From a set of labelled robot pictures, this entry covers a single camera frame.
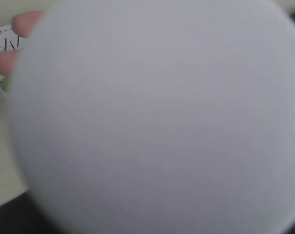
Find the person's open bare hand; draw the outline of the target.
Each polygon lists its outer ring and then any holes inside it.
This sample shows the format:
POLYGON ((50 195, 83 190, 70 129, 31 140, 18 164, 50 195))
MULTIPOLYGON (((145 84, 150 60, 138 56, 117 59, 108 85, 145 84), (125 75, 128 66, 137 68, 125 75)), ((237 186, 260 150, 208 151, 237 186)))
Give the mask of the person's open bare hand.
MULTIPOLYGON (((11 20, 13 32, 22 38, 27 38, 42 15, 43 11, 29 11, 15 15, 11 20)), ((19 52, 19 50, 0 52, 1 76, 8 76, 12 73, 19 52)))

